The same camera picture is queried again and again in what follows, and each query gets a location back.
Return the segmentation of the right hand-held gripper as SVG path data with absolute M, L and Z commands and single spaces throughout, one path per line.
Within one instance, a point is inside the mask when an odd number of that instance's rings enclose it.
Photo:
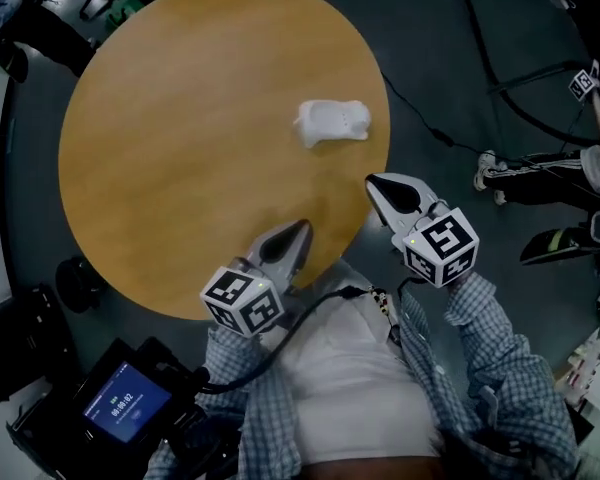
M 399 173 L 369 174 L 369 199 L 385 226 L 398 229 L 391 238 L 404 264 L 440 288 L 475 264 L 480 239 L 459 208 L 451 209 L 421 179 Z M 403 214 L 414 214 L 407 223 Z

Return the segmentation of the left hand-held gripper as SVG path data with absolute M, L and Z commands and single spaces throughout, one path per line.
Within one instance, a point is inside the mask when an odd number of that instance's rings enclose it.
M 200 292 L 213 320 L 245 338 L 276 326 L 289 329 L 307 308 L 292 283 L 306 264 L 312 241 L 311 223 L 299 219 L 274 227 L 252 244 L 247 258 L 258 266 L 281 264 L 282 286 L 243 257 L 218 268 Z

